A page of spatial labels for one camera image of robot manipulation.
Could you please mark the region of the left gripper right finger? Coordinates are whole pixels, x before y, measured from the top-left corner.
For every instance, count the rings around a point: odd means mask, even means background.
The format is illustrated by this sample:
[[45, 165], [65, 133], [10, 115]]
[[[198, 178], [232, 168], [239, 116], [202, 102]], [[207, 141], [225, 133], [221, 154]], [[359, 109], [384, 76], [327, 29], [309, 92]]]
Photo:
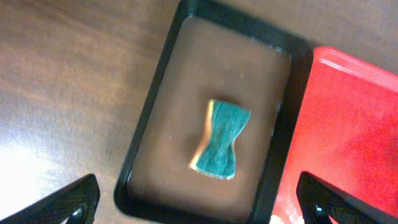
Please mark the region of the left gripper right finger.
[[296, 195], [305, 223], [397, 223], [397, 218], [309, 173], [300, 174]]

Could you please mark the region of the red plastic tray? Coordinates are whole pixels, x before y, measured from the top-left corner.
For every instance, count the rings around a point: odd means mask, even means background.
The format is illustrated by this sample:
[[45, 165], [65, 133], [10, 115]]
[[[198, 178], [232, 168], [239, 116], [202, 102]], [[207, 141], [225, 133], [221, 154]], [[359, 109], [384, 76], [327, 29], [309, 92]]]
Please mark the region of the red plastic tray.
[[397, 215], [397, 75], [317, 47], [272, 223], [302, 223], [296, 188], [307, 171]]

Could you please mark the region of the black rectangular tray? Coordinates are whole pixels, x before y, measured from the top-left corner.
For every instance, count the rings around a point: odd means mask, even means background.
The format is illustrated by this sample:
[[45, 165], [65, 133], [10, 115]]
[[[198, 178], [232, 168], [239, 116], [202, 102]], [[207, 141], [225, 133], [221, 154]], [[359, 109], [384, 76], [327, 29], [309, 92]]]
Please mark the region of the black rectangular tray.
[[[268, 223], [313, 60], [308, 42], [216, 1], [181, 1], [114, 190], [160, 223]], [[189, 163], [211, 100], [251, 112], [230, 180]]]

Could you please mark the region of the green yellow sponge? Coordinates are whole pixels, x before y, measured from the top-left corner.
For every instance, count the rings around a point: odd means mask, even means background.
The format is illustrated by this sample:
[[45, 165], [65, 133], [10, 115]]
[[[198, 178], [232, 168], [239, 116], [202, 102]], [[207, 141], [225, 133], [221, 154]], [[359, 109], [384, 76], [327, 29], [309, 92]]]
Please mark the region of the green yellow sponge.
[[212, 178], [233, 179], [236, 173], [234, 143], [251, 118], [251, 112], [236, 104], [210, 100], [203, 136], [189, 168]]

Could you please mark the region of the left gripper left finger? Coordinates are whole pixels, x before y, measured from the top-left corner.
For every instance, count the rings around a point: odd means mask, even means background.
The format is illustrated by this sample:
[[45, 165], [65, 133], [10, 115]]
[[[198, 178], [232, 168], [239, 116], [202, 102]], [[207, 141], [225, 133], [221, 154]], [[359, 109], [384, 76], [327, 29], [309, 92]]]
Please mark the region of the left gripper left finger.
[[92, 224], [99, 200], [100, 188], [96, 176], [88, 174], [1, 220], [1, 223]]

